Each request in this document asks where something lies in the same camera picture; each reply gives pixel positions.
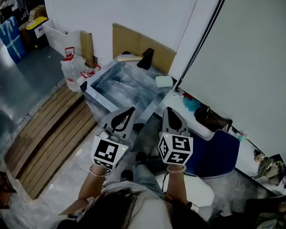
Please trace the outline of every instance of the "blue chair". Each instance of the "blue chair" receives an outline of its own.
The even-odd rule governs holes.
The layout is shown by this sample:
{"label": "blue chair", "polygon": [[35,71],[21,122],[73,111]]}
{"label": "blue chair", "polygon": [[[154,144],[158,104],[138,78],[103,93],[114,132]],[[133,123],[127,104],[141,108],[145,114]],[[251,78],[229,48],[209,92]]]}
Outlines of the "blue chair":
{"label": "blue chair", "polygon": [[193,154],[186,163],[185,174],[200,178],[217,178],[231,173],[236,165],[239,140],[224,130],[217,130],[211,140],[197,135]]}

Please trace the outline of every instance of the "jeans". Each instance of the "jeans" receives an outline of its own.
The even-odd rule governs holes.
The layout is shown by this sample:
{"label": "jeans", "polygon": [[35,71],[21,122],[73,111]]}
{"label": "jeans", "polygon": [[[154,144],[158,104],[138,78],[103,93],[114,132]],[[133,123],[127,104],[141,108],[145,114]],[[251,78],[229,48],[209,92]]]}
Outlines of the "jeans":
{"label": "jeans", "polygon": [[136,162],[136,164],[133,165],[132,170],[134,183],[147,187],[159,198],[164,200],[163,193],[159,187],[155,176],[150,172],[146,165],[142,164],[142,162],[140,161]]}

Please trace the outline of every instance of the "brown bag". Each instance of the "brown bag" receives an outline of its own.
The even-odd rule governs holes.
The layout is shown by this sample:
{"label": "brown bag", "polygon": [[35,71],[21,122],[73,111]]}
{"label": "brown bag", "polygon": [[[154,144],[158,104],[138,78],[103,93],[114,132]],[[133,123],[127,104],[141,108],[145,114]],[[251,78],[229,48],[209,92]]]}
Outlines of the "brown bag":
{"label": "brown bag", "polygon": [[228,125],[227,131],[229,131],[233,122],[230,119],[222,118],[208,106],[202,106],[196,109],[194,116],[200,124],[212,132],[215,132],[218,129],[223,129],[226,125]]}

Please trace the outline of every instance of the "dark hair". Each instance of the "dark hair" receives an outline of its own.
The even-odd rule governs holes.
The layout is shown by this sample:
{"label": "dark hair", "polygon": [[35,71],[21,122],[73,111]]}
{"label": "dark hair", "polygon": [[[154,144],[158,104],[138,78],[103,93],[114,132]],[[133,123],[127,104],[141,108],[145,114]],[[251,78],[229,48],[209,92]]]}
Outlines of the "dark hair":
{"label": "dark hair", "polygon": [[[104,192],[91,204],[82,219],[76,223],[70,220],[62,221],[57,229],[91,228],[102,225],[105,228],[127,229],[131,220],[134,205],[141,192],[122,189],[117,192]],[[192,227],[209,228],[208,224],[194,211],[178,200],[166,198],[168,212],[173,229]]]}

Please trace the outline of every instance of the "shoe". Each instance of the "shoe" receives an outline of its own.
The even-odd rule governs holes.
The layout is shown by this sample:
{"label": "shoe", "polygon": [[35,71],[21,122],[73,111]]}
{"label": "shoe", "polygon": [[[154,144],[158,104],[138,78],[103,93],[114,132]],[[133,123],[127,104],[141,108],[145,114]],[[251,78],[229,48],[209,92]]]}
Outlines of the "shoe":
{"label": "shoe", "polygon": [[131,170],[124,170],[121,173],[121,181],[133,181],[133,172]]}
{"label": "shoe", "polygon": [[147,161],[147,155],[144,152],[139,152],[137,156],[135,157],[135,161],[141,161],[142,163],[145,163]]}

